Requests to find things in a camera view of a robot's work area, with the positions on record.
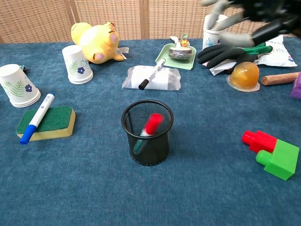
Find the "red toy block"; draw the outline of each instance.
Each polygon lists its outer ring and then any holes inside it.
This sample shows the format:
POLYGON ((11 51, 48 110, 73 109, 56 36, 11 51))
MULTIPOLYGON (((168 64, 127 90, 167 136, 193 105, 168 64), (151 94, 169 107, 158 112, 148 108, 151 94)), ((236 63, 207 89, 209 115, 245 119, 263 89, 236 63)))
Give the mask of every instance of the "red toy block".
POLYGON ((260 150, 265 150, 272 153, 274 151, 277 138, 259 130, 256 131, 256 133, 247 130, 242 136, 242 141, 249 145, 249 149, 251 151, 258 153, 260 150))

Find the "blue tablecloth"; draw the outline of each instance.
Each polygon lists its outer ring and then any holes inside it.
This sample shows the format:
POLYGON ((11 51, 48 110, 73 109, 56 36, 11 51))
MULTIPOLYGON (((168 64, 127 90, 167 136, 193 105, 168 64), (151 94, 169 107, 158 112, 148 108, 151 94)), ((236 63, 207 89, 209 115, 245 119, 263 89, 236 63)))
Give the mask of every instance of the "blue tablecloth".
MULTIPOLYGON (((41 98, 26 108, 0 90, 0 225, 275 226, 301 220, 301 173, 283 181, 263 170, 243 144, 246 130, 262 130, 301 146, 301 100, 292 84, 245 93, 225 74, 213 76, 195 60, 179 69, 181 89, 121 89, 128 68, 155 65, 171 40, 127 40, 127 60, 91 64, 93 79, 71 84, 62 49, 72 43, 1 44, 0 66, 25 65, 41 98), (20 145, 16 127, 48 92, 52 106, 76 113, 73 135, 20 145), (129 155, 121 115, 131 103, 159 100, 174 114, 170 154, 157 166, 129 155)), ((200 51, 202 40, 190 40, 200 51)), ((260 66, 260 77, 301 71, 301 40, 284 44, 299 65, 260 66)))

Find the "yellow plush toy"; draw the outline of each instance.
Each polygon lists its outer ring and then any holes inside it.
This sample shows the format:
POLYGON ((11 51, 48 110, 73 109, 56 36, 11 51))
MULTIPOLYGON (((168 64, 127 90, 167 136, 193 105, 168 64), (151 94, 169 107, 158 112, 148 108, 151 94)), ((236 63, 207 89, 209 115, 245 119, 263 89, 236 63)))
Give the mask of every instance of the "yellow plush toy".
POLYGON ((85 22, 76 23, 71 28, 71 38, 82 47, 85 57, 92 63, 102 64, 110 59, 124 60, 122 55, 116 54, 119 35, 112 22, 96 26, 85 22))

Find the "small green dustpan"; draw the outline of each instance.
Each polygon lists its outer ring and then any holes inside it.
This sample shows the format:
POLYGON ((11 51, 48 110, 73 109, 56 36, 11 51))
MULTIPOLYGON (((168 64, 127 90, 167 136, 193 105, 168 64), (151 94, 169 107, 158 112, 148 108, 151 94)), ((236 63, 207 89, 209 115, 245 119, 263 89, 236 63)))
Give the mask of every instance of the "small green dustpan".
POLYGON ((194 59, 196 57, 197 50, 192 46, 188 46, 189 48, 192 49, 193 56, 190 59, 179 60, 179 59, 173 59, 173 58, 169 57, 168 51, 171 47, 176 47, 176 44, 175 43, 166 44, 162 48, 162 50, 161 50, 160 54, 158 55, 155 62, 158 63, 158 61, 160 59, 164 58, 166 60, 164 66, 191 70, 193 68, 193 63, 194 63, 194 59))

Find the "white paper cup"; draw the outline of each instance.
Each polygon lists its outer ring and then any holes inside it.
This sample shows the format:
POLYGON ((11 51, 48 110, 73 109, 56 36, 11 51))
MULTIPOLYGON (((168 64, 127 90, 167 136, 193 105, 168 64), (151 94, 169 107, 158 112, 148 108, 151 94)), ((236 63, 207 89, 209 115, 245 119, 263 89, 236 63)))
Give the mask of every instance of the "white paper cup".
MULTIPOLYGON (((205 20, 204 20, 204 27, 203 27, 204 34, 203 34, 202 49, 205 49, 209 46, 218 45, 221 43, 218 34, 221 33, 222 31, 217 31, 215 26, 211 30, 207 29, 209 23, 209 17, 210 15, 205 16, 205 20)), ((226 15, 220 14, 216 23, 219 23, 220 21, 226 18, 228 18, 226 15)))
POLYGON ((71 45, 63 48, 68 79, 73 84, 83 84, 93 78, 93 72, 89 62, 84 56, 82 48, 78 45, 71 45))
POLYGON ((0 83, 14 107, 27 107, 41 97, 40 91, 17 64, 0 67, 0 83))

